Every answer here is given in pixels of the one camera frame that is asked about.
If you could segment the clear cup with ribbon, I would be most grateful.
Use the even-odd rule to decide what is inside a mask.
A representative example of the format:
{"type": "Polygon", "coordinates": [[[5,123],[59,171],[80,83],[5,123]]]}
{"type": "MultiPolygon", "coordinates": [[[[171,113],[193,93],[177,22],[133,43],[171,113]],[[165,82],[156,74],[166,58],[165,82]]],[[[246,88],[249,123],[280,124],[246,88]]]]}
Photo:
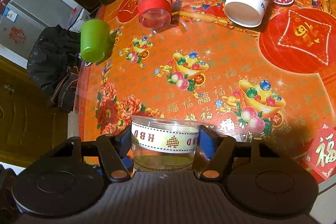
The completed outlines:
{"type": "Polygon", "coordinates": [[[133,115],[131,151],[134,171],[190,170],[199,141],[201,123],[133,115]]]}

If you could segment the green plastic cup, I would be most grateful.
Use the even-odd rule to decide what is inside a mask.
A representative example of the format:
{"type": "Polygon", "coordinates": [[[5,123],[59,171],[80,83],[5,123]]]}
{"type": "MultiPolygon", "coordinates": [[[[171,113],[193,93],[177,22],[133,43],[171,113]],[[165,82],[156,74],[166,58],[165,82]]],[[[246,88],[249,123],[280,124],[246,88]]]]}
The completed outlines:
{"type": "Polygon", "coordinates": [[[100,19],[91,19],[81,26],[80,55],[88,63],[97,63],[105,58],[109,44],[110,28],[100,19]]]}

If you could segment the clear cup red ribbon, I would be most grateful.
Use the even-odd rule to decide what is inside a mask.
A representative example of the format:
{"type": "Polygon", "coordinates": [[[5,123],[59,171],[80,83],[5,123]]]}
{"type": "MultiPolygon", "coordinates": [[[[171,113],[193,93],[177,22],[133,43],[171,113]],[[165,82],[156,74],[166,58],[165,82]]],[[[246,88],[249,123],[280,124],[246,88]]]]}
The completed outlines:
{"type": "Polygon", "coordinates": [[[160,30],[170,25],[173,0],[135,0],[135,3],[143,27],[160,30]]]}

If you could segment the red lucky envelope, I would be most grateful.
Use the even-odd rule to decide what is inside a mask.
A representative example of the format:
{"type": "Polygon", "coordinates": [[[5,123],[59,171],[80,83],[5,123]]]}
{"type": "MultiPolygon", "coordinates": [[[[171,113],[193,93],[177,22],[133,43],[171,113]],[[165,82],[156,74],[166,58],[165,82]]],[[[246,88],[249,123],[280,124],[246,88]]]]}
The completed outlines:
{"type": "Polygon", "coordinates": [[[323,122],[303,160],[327,180],[335,170],[335,154],[335,129],[323,122]]]}

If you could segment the black plastic bag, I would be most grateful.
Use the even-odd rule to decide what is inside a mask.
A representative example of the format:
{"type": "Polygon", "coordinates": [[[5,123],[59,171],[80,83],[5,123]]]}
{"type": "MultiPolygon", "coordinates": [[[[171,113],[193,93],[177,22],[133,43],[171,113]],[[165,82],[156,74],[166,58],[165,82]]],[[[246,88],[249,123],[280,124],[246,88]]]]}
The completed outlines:
{"type": "Polygon", "coordinates": [[[57,25],[42,31],[27,62],[29,77],[49,97],[51,106],[67,113],[74,108],[79,53],[80,34],[57,25]]]}

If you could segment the small white box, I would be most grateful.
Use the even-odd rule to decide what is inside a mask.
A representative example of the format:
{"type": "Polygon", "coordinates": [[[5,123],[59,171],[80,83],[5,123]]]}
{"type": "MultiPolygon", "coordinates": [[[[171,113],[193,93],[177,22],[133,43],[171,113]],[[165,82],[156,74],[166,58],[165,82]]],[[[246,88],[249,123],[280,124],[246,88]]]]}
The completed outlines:
{"type": "Polygon", "coordinates": [[[82,25],[88,20],[91,20],[90,13],[78,5],[72,10],[72,15],[68,24],[68,30],[73,32],[80,32],[82,25]]]}

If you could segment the silver mini fridge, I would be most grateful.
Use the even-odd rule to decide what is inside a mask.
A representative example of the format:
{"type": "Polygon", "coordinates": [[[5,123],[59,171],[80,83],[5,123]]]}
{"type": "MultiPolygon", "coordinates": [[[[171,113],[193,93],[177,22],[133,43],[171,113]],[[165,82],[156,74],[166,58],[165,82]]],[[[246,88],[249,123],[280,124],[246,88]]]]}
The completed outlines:
{"type": "Polygon", "coordinates": [[[1,13],[1,56],[27,67],[35,41],[47,27],[68,29],[81,7],[62,0],[10,0],[1,13]]]}

